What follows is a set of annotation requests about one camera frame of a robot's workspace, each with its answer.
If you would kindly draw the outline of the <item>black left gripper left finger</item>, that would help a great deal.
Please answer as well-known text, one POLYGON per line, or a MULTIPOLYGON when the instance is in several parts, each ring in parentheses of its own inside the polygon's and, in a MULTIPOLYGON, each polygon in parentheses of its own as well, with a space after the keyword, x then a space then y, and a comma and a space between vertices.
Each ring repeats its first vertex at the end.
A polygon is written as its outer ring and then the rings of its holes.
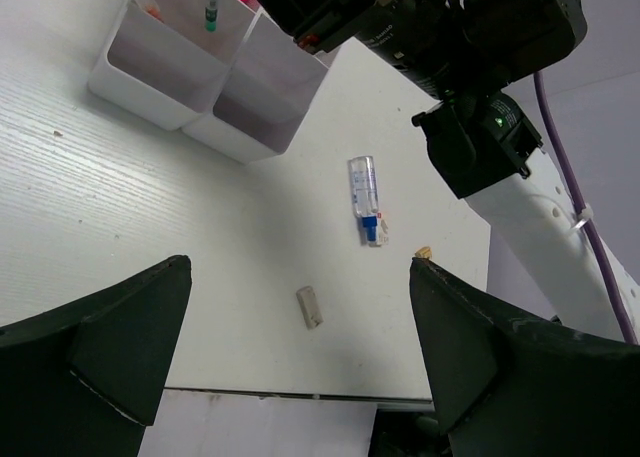
POLYGON ((154 424, 192 287, 172 256, 1 329, 4 456, 135 456, 154 424))

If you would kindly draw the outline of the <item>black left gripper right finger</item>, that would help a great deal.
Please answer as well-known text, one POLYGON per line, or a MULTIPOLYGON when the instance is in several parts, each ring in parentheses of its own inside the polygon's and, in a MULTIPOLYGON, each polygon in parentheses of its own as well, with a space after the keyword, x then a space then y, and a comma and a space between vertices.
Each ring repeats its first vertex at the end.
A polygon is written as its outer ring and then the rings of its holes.
POLYGON ((635 456, 639 350, 542 319, 427 259, 410 299, 457 456, 635 456))

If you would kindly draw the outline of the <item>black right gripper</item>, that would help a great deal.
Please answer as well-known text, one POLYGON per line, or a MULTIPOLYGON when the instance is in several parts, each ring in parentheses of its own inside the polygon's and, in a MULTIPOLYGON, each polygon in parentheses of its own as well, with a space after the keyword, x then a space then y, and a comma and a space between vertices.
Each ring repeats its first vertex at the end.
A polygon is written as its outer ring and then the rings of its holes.
POLYGON ((329 52, 363 30, 394 0, 257 0, 302 50, 329 52))

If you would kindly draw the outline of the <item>green ink clear pen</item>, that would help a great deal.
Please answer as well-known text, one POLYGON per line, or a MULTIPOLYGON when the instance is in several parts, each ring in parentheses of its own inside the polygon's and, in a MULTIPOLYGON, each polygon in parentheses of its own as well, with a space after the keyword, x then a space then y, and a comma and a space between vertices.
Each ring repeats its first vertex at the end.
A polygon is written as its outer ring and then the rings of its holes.
POLYGON ((215 32, 217 28, 218 5, 217 0, 208 0, 205 7, 205 29, 215 32))

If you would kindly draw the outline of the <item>clear glue bottle blue cap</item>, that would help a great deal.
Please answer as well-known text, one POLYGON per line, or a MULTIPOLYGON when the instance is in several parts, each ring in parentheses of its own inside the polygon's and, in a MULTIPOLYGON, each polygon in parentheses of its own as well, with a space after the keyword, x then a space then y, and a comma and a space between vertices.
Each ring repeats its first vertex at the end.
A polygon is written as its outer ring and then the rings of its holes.
POLYGON ((379 196, 374 159, 359 156, 348 161, 352 205, 369 245, 377 244, 379 196))

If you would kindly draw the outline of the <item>red ink clear pen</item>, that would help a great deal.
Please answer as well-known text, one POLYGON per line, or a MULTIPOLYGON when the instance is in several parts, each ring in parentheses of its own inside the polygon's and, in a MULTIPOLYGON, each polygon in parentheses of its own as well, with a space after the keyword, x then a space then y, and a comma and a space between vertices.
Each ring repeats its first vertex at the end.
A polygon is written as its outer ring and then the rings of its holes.
POLYGON ((161 19, 161 14, 156 6, 150 5, 145 7, 145 11, 156 19, 161 19))

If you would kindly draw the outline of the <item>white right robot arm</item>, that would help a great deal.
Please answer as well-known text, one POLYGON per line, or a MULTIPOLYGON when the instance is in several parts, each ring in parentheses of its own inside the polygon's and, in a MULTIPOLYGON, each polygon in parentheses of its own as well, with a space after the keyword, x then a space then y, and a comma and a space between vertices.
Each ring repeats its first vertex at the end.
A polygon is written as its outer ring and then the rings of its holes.
POLYGON ((639 287, 598 236, 542 71, 584 39, 581 0, 257 0, 309 54, 357 39, 428 94, 412 123, 459 199, 507 242, 560 321, 637 343, 639 287))

